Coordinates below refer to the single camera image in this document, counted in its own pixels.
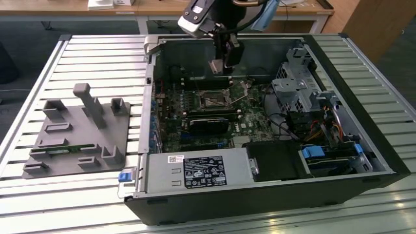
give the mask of table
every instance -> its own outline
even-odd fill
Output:
[[[142,35],[71,36],[57,43],[45,68],[0,145],[1,234],[62,233],[401,233],[416,228],[414,109],[367,61],[350,39],[313,36],[363,105],[411,175],[385,188],[366,191],[343,204],[189,222],[145,226],[121,197],[118,172],[21,179],[22,165],[37,138],[45,99],[79,105],[74,83],[87,82],[99,103],[122,97],[131,104],[126,167],[137,165],[145,83]],[[330,84],[317,64],[326,89]]]
[[[0,21],[137,21],[139,34],[147,34],[146,21],[177,20],[187,0],[135,0],[133,6],[87,11],[86,0],[1,0]],[[323,9],[315,0],[279,7],[273,20],[310,20],[310,33],[319,33],[333,10]]]
[[[137,23],[141,34],[147,34],[146,21],[149,20],[177,20],[187,5],[187,0],[141,0],[137,13]],[[273,20],[307,20],[313,21],[309,33],[319,33],[331,9],[323,9],[315,0],[306,0],[303,3],[293,4],[294,8],[278,7]]]

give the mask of yellow wire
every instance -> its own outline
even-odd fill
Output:
[[[305,141],[311,140],[311,139],[313,139],[314,137],[317,137],[321,133],[322,133],[322,130],[318,130],[318,132],[314,133],[314,134],[307,138],[307,140],[305,140]]]

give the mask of metal slatted table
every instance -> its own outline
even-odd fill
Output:
[[[416,172],[414,110],[349,39],[315,35],[346,84],[410,171]],[[122,97],[131,104],[126,167],[137,165],[137,146],[146,63],[143,36],[71,36],[61,40],[0,146],[0,233],[390,233],[416,228],[416,175],[365,192],[343,204],[145,226],[122,204],[133,187],[117,187],[118,172],[21,179],[35,141],[45,100],[79,105],[71,94],[87,82],[99,103]],[[327,89],[330,84],[318,72]]]

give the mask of blue latch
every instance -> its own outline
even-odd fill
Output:
[[[355,151],[358,154],[363,153],[363,150],[359,144],[354,144],[353,147],[355,148]]]
[[[121,172],[118,174],[118,182],[130,182],[130,172]]]
[[[319,147],[319,146],[307,146],[302,149],[301,153],[303,155],[303,158],[323,157],[325,156],[322,147]]]

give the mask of cardboard box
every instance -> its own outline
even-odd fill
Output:
[[[121,6],[130,6],[134,2],[134,0],[113,0],[114,5],[121,5]]]

